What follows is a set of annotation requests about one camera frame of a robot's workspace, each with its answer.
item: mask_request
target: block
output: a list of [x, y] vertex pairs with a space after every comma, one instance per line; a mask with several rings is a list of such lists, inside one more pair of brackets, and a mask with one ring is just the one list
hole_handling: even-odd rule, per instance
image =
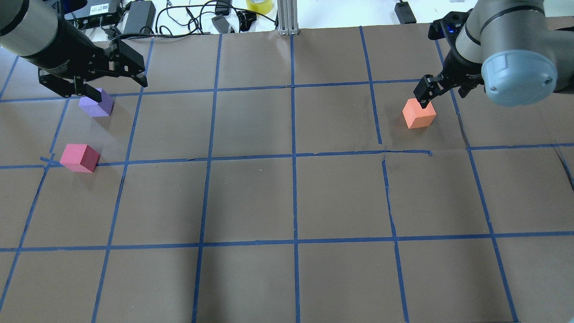
[[416, 99], [408, 99], [405, 108], [402, 109], [402, 115], [405, 117], [406, 126], [409, 129], [414, 129], [431, 125], [436, 117], [436, 112], [430, 102], [423, 109]]
[[84, 110], [90, 117], [109, 117], [112, 109], [114, 108], [114, 100], [103, 89], [96, 89], [102, 93], [102, 101], [96, 101], [88, 98], [80, 98], [80, 108]]
[[100, 154], [84, 144], [67, 144], [60, 164], [74, 172], [93, 173]]

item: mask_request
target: white floor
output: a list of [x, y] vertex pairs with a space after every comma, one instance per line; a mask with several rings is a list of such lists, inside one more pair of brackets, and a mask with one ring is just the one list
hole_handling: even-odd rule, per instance
[[[277, 0], [269, 17], [275, 19]], [[166, 0], [153, 0], [157, 13], [166, 6]], [[201, 5], [206, 0], [171, 0], [174, 6]], [[394, 6], [395, 0], [299, 0], [297, 2], [297, 16], [299, 28], [337, 28], [352, 26], [394, 25], [399, 24]], [[444, 17], [450, 11], [468, 11], [476, 5], [476, 0], [463, 0], [451, 2], [450, 0], [409, 0], [408, 1], [417, 22], [432, 22]], [[235, 7], [247, 8], [246, 0], [232, 0]], [[574, 16], [573, 0], [546, 0], [545, 11], [547, 17]], [[192, 9], [194, 15], [199, 9]], [[173, 18], [181, 23], [187, 23], [189, 17], [184, 9], [170, 9]], [[204, 31], [218, 33], [211, 25], [213, 14], [203, 15]], [[238, 30], [238, 22], [234, 13], [227, 17], [227, 21]], [[164, 13], [160, 16], [158, 25], [167, 26], [173, 34], [183, 34], [186, 28], [177, 26]], [[271, 21], [259, 18], [251, 27], [252, 32], [273, 30]], [[86, 33], [94, 41], [106, 40], [107, 36], [100, 29], [88, 30]]]

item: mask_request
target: sticker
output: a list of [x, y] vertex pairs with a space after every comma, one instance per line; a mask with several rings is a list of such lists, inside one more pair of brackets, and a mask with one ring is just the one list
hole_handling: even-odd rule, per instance
[[107, 3], [105, 5], [95, 5], [90, 7], [90, 15], [107, 13], [107, 9], [110, 5]]

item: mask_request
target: yellow tape roll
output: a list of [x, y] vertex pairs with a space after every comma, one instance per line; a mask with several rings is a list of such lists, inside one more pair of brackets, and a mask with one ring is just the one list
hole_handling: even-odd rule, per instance
[[260, 14], [268, 14], [273, 8], [271, 0], [246, 0], [247, 8], [251, 11], [257, 11]]

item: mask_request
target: light blue joint cap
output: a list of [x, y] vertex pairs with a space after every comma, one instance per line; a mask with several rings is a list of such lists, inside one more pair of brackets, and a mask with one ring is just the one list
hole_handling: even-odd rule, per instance
[[503, 106], [529, 105], [556, 88], [558, 71], [546, 56], [514, 49], [490, 56], [482, 64], [486, 95]]

